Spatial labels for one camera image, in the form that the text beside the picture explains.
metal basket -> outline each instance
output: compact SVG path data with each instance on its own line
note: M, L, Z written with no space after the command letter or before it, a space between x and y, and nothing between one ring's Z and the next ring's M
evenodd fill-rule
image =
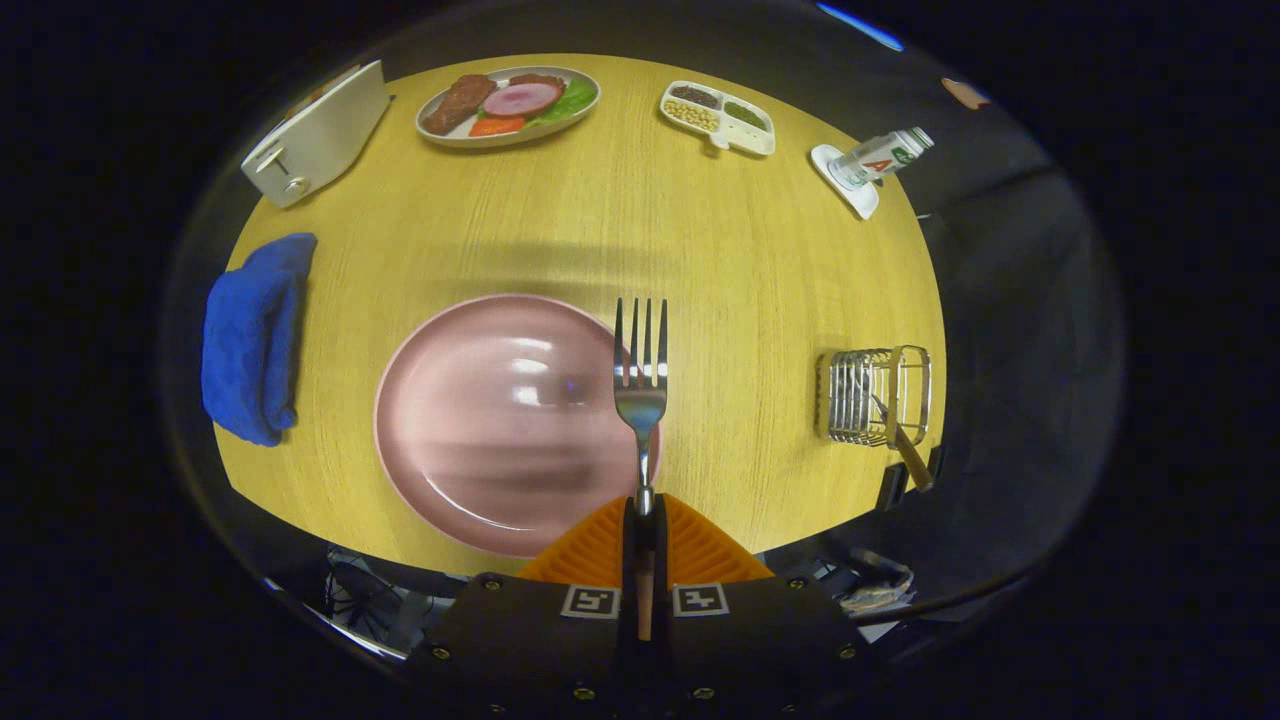
M836 442L897 450L899 427L911 445L929 429L929 351L923 347L823 355L817 387L818 432Z

fork tines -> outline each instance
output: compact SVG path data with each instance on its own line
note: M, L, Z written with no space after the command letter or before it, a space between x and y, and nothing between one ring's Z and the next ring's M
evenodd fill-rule
M644 306L644 363L640 363L640 299L631 306L631 361L622 350L622 299L618 299L613 323L613 387L667 389L667 301L662 301L658 318L658 364L653 364L653 300Z

lettuce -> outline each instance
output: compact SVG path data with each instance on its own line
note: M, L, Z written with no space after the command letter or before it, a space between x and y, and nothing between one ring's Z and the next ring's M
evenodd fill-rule
M525 123L525 127L527 128L532 126L558 123L573 113L586 108L593 100L595 100L594 87L579 79L570 81L568 87L564 88L564 95L561 95L559 100L557 100L541 114L530 118L529 122Z

meat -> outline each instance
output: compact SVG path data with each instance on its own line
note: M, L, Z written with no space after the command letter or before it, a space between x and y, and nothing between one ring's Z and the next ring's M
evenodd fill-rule
M484 76L460 77L453 81L440 106L422 120L422 127L431 135L448 135L462 120L474 115L497 87L498 83Z
M522 74L522 76L516 76L516 77L511 78L509 81L507 81L507 86L511 87L512 85L525 85L525 83L529 83L529 82L540 82L543 85L554 85L556 87L561 88L561 91L564 90L564 78L559 78L559 77L556 77L556 76L540 76L538 73L526 73L526 74Z
M511 85L484 100L484 111L498 118L535 115L559 100L563 91L545 82Z

bottle label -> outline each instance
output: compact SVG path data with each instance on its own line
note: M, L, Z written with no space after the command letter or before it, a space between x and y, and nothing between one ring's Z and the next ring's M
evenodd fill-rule
M828 169L836 181L849 190L910 165L918 158L899 132L876 137L859 145L852 152L832 160Z

